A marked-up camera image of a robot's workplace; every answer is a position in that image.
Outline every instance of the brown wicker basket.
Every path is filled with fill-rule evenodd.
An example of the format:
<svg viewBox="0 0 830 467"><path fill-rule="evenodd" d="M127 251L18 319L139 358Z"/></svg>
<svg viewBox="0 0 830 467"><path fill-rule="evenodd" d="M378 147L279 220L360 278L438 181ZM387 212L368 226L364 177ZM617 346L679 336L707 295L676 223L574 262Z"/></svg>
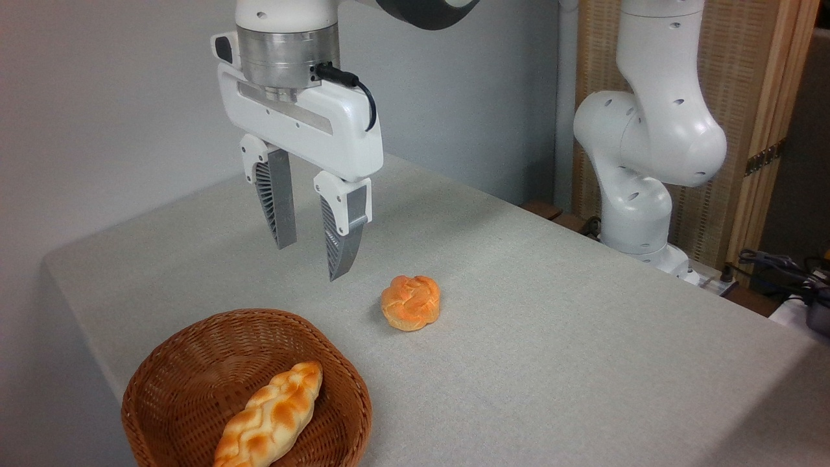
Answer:
<svg viewBox="0 0 830 467"><path fill-rule="evenodd" d="M314 417L273 465L357 465L372 404L354 366L308 321L279 310L214 315L156 347L129 381L121 422L142 466L213 465L225 424L277 373L323 366Z"/></svg>

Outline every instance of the braided bread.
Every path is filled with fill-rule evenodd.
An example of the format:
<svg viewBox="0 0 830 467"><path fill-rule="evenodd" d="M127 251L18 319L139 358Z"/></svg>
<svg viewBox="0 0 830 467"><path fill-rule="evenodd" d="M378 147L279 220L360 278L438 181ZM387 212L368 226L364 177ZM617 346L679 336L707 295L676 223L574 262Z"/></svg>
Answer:
<svg viewBox="0 0 830 467"><path fill-rule="evenodd" d="M427 276L397 276L380 294L380 308L389 326L416 331L438 319L441 290Z"/></svg>
<svg viewBox="0 0 830 467"><path fill-rule="evenodd" d="M317 361L271 378L225 425L213 467L267 467L285 455L311 421L322 381Z"/></svg>

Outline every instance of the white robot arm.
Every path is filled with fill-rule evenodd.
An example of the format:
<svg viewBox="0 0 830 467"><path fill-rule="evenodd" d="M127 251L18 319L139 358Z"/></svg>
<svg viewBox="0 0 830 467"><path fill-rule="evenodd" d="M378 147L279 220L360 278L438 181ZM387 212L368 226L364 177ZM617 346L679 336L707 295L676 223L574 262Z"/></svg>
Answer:
<svg viewBox="0 0 830 467"><path fill-rule="evenodd" d="M247 134L239 150L278 248L296 241L288 154L318 165L329 279L348 272L372 220L369 176L383 144L369 89L339 66L343 0L238 0L237 30L212 37L222 102ZM478 0L360 0L425 29L449 27Z"/></svg>
<svg viewBox="0 0 830 467"><path fill-rule="evenodd" d="M704 184L726 155L697 78L703 4L622 0L617 64L634 94L594 93L574 119L602 193L603 243L692 283L688 257L667 242L671 197L662 182Z"/></svg>

